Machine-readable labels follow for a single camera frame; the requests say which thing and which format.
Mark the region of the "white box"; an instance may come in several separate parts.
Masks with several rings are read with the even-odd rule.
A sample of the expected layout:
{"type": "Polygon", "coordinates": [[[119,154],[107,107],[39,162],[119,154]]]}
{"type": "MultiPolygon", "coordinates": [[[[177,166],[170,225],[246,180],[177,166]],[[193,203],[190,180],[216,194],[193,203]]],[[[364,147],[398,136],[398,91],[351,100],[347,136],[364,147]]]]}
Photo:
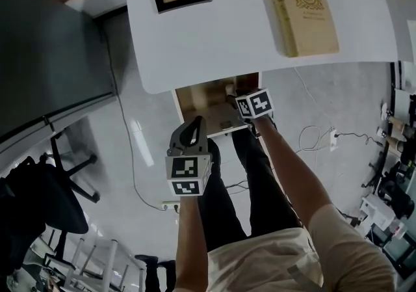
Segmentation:
{"type": "Polygon", "coordinates": [[[382,229],[386,229],[395,219],[395,212],[380,197],[374,194],[368,194],[362,198],[360,210],[382,229]]]}

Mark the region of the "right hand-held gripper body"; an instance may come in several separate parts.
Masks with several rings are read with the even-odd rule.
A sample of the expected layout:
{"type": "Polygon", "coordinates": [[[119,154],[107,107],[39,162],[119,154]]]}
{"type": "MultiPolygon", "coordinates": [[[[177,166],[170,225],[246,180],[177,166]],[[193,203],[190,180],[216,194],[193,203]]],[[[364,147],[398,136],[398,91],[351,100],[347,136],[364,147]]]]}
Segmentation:
{"type": "Polygon", "coordinates": [[[255,119],[266,116],[276,126],[273,121],[275,108],[267,88],[257,88],[251,90],[251,93],[246,96],[236,96],[236,101],[240,117],[248,124],[254,137],[259,138],[261,136],[253,123],[255,119]]]}

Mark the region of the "person's black trousers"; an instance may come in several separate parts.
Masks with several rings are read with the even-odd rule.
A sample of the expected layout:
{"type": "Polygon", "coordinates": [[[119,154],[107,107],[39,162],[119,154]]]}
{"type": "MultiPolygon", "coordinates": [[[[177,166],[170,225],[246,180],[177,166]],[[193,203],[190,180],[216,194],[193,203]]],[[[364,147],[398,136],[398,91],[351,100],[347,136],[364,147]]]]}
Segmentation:
{"type": "Polygon", "coordinates": [[[211,173],[204,194],[198,198],[208,252],[237,241],[301,226],[273,175],[259,140],[248,129],[233,132],[231,138],[248,181],[251,236],[243,232],[221,172],[220,175],[211,173]]]}

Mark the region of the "white desk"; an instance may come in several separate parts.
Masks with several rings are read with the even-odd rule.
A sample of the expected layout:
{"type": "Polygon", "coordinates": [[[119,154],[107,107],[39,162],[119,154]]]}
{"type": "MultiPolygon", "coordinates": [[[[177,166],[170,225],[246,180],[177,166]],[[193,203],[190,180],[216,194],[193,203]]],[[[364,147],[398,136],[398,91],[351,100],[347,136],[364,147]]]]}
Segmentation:
{"type": "Polygon", "coordinates": [[[127,0],[144,90],[158,94],[245,73],[342,62],[398,60],[386,0],[328,0],[339,41],[332,55],[289,58],[269,0],[212,0],[158,13],[127,0]]]}

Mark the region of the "white metal shelf rack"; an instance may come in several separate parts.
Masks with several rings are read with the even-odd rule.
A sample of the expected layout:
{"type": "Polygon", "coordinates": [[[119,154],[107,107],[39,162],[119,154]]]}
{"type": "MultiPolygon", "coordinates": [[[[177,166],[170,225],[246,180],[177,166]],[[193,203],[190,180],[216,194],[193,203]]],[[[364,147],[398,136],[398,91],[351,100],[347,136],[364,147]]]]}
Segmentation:
{"type": "Polygon", "coordinates": [[[45,254],[43,268],[63,292],[144,292],[144,269],[115,239],[59,241],[55,253],[45,254]]]}

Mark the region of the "black tripod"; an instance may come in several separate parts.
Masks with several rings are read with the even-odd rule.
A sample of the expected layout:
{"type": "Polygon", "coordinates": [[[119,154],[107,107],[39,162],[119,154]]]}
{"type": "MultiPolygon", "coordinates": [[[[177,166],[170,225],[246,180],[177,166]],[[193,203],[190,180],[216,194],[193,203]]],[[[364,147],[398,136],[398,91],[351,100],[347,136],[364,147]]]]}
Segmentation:
{"type": "Polygon", "coordinates": [[[379,155],[374,162],[369,163],[372,174],[369,181],[361,184],[363,189],[369,190],[372,194],[376,194],[382,178],[384,178],[391,169],[390,158],[390,153],[387,150],[384,150],[379,152],[379,155]]]}

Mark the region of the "white wooden drawer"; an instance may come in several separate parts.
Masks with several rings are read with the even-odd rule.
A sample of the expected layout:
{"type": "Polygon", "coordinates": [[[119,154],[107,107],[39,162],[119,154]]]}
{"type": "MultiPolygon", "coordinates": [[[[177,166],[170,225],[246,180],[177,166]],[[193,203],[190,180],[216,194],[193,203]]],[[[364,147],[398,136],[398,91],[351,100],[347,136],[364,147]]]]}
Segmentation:
{"type": "Polygon", "coordinates": [[[256,72],[174,89],[172,95],[179,119],[183,123],[197,116],[204,117],[209,138],[244,129],[247,124],[232,107],[228,96],[235,89],[259,88],[261,82],[262,74],[256,72]]]}

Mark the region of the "person's right forearm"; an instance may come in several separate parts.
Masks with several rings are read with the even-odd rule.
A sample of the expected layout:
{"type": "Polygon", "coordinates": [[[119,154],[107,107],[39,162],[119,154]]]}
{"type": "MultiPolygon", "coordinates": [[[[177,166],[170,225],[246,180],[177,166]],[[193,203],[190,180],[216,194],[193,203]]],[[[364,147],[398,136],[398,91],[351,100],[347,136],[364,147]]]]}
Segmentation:
{"type": "Polygon", "coordinates": [[[315,173],[297,156],[270,118],[261,116],[253,121],[262,136],[276,172],[294,210],[307,229],[314,214],[332,201],[315,173]]]}

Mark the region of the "person's black shoe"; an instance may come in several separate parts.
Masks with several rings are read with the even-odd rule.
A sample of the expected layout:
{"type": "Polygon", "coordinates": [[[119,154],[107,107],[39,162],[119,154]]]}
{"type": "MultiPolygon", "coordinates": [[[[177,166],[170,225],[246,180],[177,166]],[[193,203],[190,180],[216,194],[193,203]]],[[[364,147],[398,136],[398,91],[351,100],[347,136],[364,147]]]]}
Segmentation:
{"type": "Polygon", "coordinates": [[[216,144],[216,142],[211,138],[209,138],[207,142],[208,142],[209,153],[212,155],[213,165],[211,168],[211,173],[220,175],[221,156],[220,156],[219,147],[216,144]]]}

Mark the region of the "black office chair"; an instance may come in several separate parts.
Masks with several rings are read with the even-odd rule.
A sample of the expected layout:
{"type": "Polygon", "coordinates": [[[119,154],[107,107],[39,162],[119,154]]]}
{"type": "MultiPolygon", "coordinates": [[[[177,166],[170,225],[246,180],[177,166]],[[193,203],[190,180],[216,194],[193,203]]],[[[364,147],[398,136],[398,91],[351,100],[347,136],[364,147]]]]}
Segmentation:
{"type": "Polygon", "coordinates": [[[72,181],[71,176],[94,164],[97,156],[65,170],[57,148],[57,136],[51,138],[54,164],[47,154],[36,162],[27,157],[7,177],[0,178],[0,275],[19,269],[33,242],[46,227],[60,230],[61,235],[52,259],[63,259],[68,233],[83,235],[88,224],[76,196],[97,203],[98,192],[88,194],[72,181]]]}

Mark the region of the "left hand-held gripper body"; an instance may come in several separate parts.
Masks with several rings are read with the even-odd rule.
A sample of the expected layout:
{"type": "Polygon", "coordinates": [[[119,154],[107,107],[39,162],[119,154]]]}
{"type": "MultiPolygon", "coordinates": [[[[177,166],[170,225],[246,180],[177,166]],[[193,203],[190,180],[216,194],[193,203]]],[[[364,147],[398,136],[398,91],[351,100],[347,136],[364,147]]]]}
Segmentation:
{"type": "Polygon", "coordinates": [[[197,142],[185,141],[185,130],[193,120],[181,124],[173,133],[167,150],[166,179],[174,196],[201,196],[211,175],[212,155],[208,150],[206,121],[200,119],[197,142]]]}

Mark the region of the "person's left forearm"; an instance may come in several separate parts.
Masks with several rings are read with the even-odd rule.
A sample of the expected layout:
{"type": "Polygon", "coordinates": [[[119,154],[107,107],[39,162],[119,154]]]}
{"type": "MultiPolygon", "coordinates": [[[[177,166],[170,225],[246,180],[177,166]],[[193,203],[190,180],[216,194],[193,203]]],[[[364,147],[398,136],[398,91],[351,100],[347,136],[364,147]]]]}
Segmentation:
{"type": "Polygon", "coordinates": [[[179,229],[175,259],[177,289],[206,292],[208,257],[196,197],[180,199],[179,229]]]}

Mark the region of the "person's beige shirt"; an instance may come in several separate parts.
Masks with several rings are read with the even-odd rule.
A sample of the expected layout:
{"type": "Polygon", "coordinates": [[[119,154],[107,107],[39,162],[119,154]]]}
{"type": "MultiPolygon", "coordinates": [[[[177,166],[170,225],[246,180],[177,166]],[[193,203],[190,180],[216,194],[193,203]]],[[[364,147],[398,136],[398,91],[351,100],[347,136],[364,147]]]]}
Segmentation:
{"type": "Polygon", "coordinates": [[[395,270],[334,205],[289,228],[207,254],[202,292],[395,292],[395,270]]]}

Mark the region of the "white bookshelf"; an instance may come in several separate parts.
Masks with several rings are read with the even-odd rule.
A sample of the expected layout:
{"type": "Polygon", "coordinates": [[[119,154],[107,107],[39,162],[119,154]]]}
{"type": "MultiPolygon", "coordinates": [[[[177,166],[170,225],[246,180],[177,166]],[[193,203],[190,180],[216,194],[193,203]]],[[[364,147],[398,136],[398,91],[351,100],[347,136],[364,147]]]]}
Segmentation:
{"type": "Polygon", "coordinates": [[[396,38],[398,60],[416,64],[416,0],[386,0],[396,38]]]}

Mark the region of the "beige hardcover book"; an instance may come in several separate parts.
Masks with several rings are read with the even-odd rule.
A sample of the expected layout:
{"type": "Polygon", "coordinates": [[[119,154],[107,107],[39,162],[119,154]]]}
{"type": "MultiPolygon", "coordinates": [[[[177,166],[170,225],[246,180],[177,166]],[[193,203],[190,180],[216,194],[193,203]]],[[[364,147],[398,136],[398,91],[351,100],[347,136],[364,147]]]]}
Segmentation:
{"type": "Polygon", "coordinates": [[[288,57],[336,54],[339,42],[327,0],[271,0],[288,57]]]}

